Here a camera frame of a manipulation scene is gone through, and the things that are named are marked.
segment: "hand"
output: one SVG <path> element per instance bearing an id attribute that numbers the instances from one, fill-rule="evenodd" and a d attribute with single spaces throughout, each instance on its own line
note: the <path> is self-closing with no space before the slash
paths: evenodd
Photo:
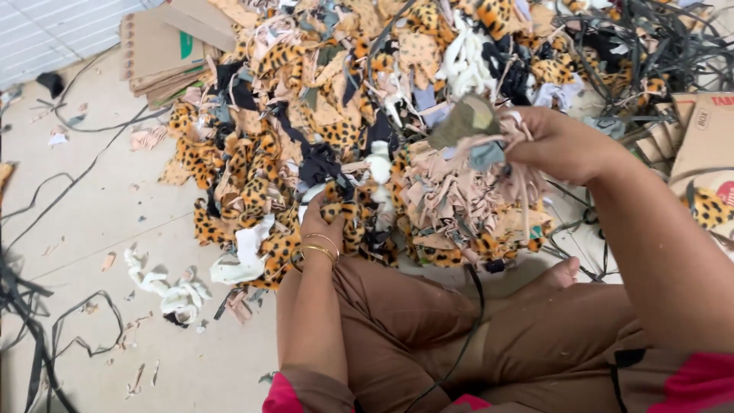
<path id="1" fill-rule="evenodd" d="M 344 216 L 339 214 L 334 218 L 334 221 L 329 224 L 324 218 L 321 217 L 321 204 L 326 198 L 326 193 L 321 192 L 314 196 L 308 203 L 306 213 L 303 215 L 303 223 L 301 224 L 301 245 L 318 245 L 326 248 L 334 258 L 337 257 L 336 248 L 342 248 L 342 242 L 344 237 Z M 310 234 L 319 234 L 323 237 L 308 237 Z M 303 248 L 301 250 L 305 265 L 311 262 L 328 262 L 331 265 L 329 257 L 321 251 L 314 250 L 312 248 Z"/>
<path id="2" fill-rule="evenodd" d="M 512 110 L 523 117 L 534 142 L 518 143 L 506 154 L 511 162 L 535 167 L 564 182 L 585 185 L 633 159 L 615 140 L 568 115 L 547 107 Z"/>

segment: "gold bangle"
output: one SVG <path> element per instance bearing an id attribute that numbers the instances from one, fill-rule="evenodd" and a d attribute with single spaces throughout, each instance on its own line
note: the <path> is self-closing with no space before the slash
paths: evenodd
<path id="1" fill-rule="evenodd" d="M 334 268 L 336 266 L 336 259 L 334 259 L 334 256 L 326 248 L 324 248 L 324 247 L 322 247 L 320 245 L 311 245 L 311 244 L 303 245 L 303 244 L 301 244 L 300 247 L 293 248 L 293 251 L 291 251 L 291 264 L 293 265 L 293 267 L 296 270 L 298 270 L 299 273 L 303 273 L 303 269 L 298 264 L 296 264 L 296 260 L 293 259 L 293 255 L 296 252 L 300 252 L 301 258 L 304 258 L 304 256 L 303 256 L 303 248 L 310 248 L 310 249 L 314 249 L 314 250 L 317 250 L 317 251 L 321 251 L 322 253 L 326 254 L 329 257 L 329 259 L 331 259 L 332 268 Z"/>
<path id="2" fill-rule="evenodd" d="M 309 234 L 309 235 L 306 235 L 306 238 L 308 238 L 308 237 L 321 237 L 321 238 L 324 238 L 326 241 L 329 241 L 329 244 L 334 245 L 334 249 L 336 250 L 336 262 L 339 262 L 339 247 L 336 246 L 336 244 L 334 243 L 334 241 L 330 240 L 329 237 L 327 237 L 325 235 L 321 235 L 321 234 Z"/>

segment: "white wall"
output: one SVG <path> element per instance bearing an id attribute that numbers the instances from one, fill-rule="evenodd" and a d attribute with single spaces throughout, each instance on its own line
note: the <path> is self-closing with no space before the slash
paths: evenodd
<path id="1" fill-rule="evenodd" d="M 119 40 L 120 17 L 162 0 L 0 0 L 0 90 Z"/>

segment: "person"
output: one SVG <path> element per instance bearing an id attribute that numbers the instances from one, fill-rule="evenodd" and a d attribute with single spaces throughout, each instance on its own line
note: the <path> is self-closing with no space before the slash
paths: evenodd
<path id="1" fill-rule="evenodd" d="M 479 306 L 364 260 L 334 267 L 343 218 L 324 222 L 316 197 L 301 228 L 316 247 L 277 295 L 264 412 L 734 411 L 734 264 L 621 145 L 516 109 L 535 139 L 507 159 L 589 188 L 624 284 L 574 283 L 570 258 L 488 300 L 456 369 L 416 401 L 456 362 Z"/>

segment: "white floor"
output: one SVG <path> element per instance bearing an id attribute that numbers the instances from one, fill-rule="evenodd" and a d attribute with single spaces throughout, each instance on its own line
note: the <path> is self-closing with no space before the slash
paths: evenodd
<path id="1" fill-rule="evenodd" d="M 134 98 L 127 84 L 118 80 L 117 52 L 104 57 L 92 70 L 82 75 L 68 94 L 68 105 L 60 112 L 65 118 L 78 115 L 77 108 L 88 104 L 87 119 L 77 127 L 94 129 L 125 122 L 145 104 Z M 81 65 L 62 74 L 67 79 Z M 49 176 L 68 172 L 77 177 L 94 160 L 117 130 L 99 133 L 68 132 L 68 143 L 47 145 L 49 132 L 59 124 L 53 116 L 31 122 L 42 110 L 41 98 L 50 101 L 48 91 L 30 83 L 23 99 L 13 104 L 3 117 L 12 131 L 2 136 L 2 160 L 19 165 L 7 185 L 2 211 L 11 213 L 30 202 L 36 187 Z M 155 124 L 155 120 L 143 126 Z M 228 288 L 214 284 L 208 277 L 211 263 L 221 254 L 218 247 L 200 247 L 194 238 L 192 205 L 204 191 L 193 180 L 183 187 L 156 183 L 165 161 L 174 152 L 174 140 L 165 140 L 152 151 L 130 151 L 130 129 L 125 130 L 100 155 L 97 165 L 45 216 L 23 236 L 12 252 L 20 256 L 21 276 L 54 291 L 43 300 L 51 317 L 45 319 L 50 334 L 51 324 L 71 306 L 98 290 L 107 291 L 128 323 L 153 311 L 126 342 L 137 344 L 127 350 L 87 357 L 79 347 L 72 347 L 57 361 L 57 376 L 72 403 L 82 412 L 254 412 L 261 407 L 268 392 L 267 384 L 258 379 L 277 369 L 275 351 L 275 294 L 265 294 L 261 308 L 254 303 L 252 319 L 238 324 L 228 313 L 213 320 L 217 307 Z M 131 184 L 139 190 L 131 190 Z M 40 191 L 36 207 L 12 217 L 2 226 L 2 244 L 7 247 L 68 185 L 66 178 L 56 178 Z M 560 223 L 580 218 L 581 205 L 553 190 L 551 213 Z M 592 226 L 581 226 L 573 233 L 565 231 L 557 242 L 581 264 L 594 272 L 602 265 L 603 241 Z M 124 301 L 134 284 L 123 261 L 126 248 L 136 245 L 148 254 L 146 268 L 162 265 L 175 281 L 184 270 L 194 265 L 208 285 L 214 299 L 207 301 L 201 317 L 207 329 L 197 334 L 195 328 L 183 330 L 166 322 L 158 310 L 157 295 L 136 291 L 133 301 Z M 115 252 L 117 259 L 105 272 L 100 271 L 104 257 Z M 526 254 L 519 268 L 507 275 L 485 277 L 488 295 L 504 295 L 519 287 L 539 272 L 557 262 L 545 254 Z M 613 259 L 609 270 L 616 270 Z M 433 270 L 430 277 L 454 287 L 471 286 L 458 272 Z M 579 275 L 579 281 L 588 281 Z M 607 282 L 620 282 L 619 276 L 608 276 Z M 99 298 L 99 311 L 90 315 L 70 315 L 64 324 L 60 345 L 65 346 L 80 336 L 92 348 L 109 346 L 117 336 L 115 318 Z M 2 315 L 0 343 L 11 342 L 20 328 L 14 315 Z M 33 339 L 25 337 L 14 348 L 2 354 L 1 408 L 3 412 L 22 412 L 26 402 Z M 156 360 L 160 368 L 156 386 L 150 385 Z M 145 370 L 142 391 L 126 400 L 126 385 L 132 384 L 141 364 Z"/>

